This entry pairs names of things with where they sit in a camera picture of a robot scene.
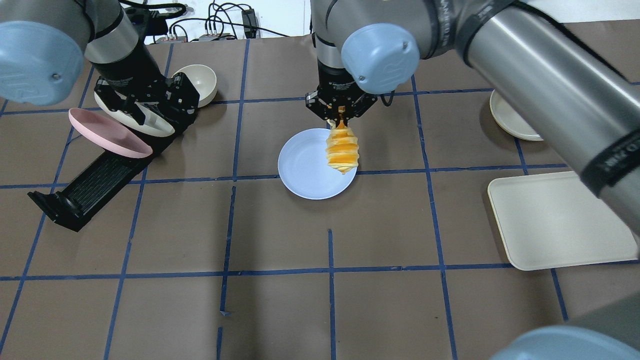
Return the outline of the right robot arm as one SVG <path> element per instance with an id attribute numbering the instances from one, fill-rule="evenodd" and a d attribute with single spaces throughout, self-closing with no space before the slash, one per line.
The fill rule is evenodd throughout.
<path id="1" fill-rule="evenodd" d="M 343 128 L 457 50 L 639 234 L 639 89 L 564 25 L 519 0 L 313 0 L 319 84 L 306 106 Z"/>

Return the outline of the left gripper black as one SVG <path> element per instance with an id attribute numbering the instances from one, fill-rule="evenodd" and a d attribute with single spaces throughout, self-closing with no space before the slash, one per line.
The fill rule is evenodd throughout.
<path id="1" fill-rule="evenodd" d="M 110 111 L 124 112 L 139 126 L 145 124 L 146 115 L 137 103 L 151 110 L 151 132 L 178 132 L 182 126 L 192 125 L 198 115 L 199 93 L 182 72 L 147 81 L 141 77 L 115 81 L 100 76 L 94 92 Z"/>

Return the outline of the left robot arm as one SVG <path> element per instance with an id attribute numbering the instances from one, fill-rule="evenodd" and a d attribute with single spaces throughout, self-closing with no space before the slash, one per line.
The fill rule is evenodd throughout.
<path id="1" fill-rule="evenodd" d="M 95 89 L 111 110 L 146 119 L 144 106 L 183 130 L 194 123 L 199 94 L 185 75 L 168 78 L 118 0 L 3 0 L 1 96 L 55 105 L 66 99 L 88 61 Z"/>

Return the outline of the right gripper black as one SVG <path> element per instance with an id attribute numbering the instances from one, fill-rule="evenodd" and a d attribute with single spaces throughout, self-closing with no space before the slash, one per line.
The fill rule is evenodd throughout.
<path id="1" fill-rule="evenodd" d="M 327 129 L 333 130 L 340 122 L 341 128 L 348 128 L 348 121 L 361 117 L 370 109 L 378 97 L 366 93 L 351 75 L 320 75 L 318 87 L 305 96 L 305 106 L 322 120 Z"/>

